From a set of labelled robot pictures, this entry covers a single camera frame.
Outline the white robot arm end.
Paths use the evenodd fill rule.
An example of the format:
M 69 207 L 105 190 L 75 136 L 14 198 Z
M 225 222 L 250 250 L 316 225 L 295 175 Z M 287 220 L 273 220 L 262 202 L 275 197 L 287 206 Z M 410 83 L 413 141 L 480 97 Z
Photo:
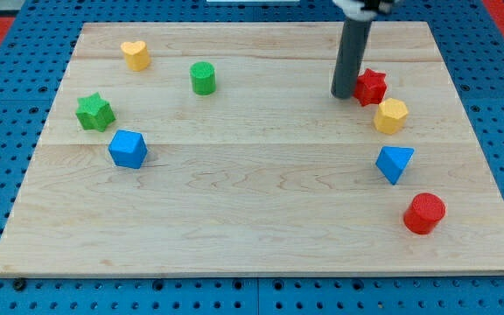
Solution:
M 332 0 L 348 19 L 367 22 L 388 15 L 403 0 Z

